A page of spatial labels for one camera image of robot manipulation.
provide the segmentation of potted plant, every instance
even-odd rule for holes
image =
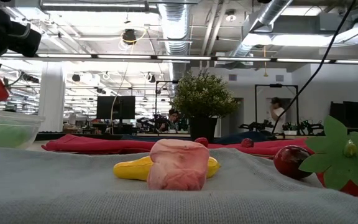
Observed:
[[[213,142],[216,121],[234,112],[238,102],[221,77],[200,70],[187,72],[176,87],[173,106],[189,118],[192,140],[205,137]]]

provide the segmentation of computer monitor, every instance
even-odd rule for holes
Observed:
[[[111,119],[111,106],[114,98],[115,96],[98,96],[97,119]],[[134,96],[118,96],[112,111],[112,118],[135,119],[135,101]]]

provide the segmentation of doorway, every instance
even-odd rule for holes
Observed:
[[[233,113],[222,118],[221,136],[228,136],[244,131],[239,128],[240,125],[244,124],[244,99],[235,98],[235,100],[239,102],[239,106]]]

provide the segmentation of gray knit fabric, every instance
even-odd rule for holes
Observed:
[[[147,190],[117,179],[117,162],[146,154],[82,156],[0,149],[0,223],[358,223],[358,198],[280,175],[235,149],[200,192]]]

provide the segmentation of red small ball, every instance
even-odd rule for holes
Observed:
[[[252,139],[243,139],[241,141],[241,147],[253,147],[254,141]]]
[[[208,147],[208,139],[201,137],[195,140],[195,142],[202,144],[205,147]]]
[[[299,170],[302,162],[310,156],[310,153],[299,146],[285,146],[280,149],[273,158],[274,166],[283,175],[300,180],[312,173]]]

